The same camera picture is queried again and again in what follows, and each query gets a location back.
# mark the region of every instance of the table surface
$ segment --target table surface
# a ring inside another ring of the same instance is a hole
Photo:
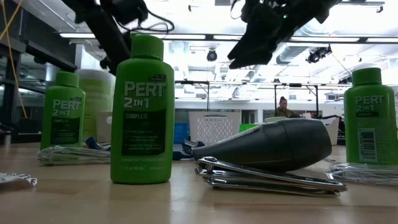
[[[0,146],[0,172],[38,178],[35,188],[0,184],[2,223],[398,223],[398,187],[348,184],[338,198],[215,190],[192,161],[174,162],[164,184],[117,185],[108,164],[41,167],[37,146]],[[299,173],[325,177],[321,163]]]

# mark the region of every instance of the white plastic crate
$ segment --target white plastic crate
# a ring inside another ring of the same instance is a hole
[[[189,112],[191,141],[213,144],[239,133],[240,112]]]

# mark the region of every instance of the woman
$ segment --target woman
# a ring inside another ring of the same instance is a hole
[[[287,100],[282,96],[279,100],[279,107],[276,110],[276,116],[284,116],[286,118],[299,118],[300,115],[287,109]]]

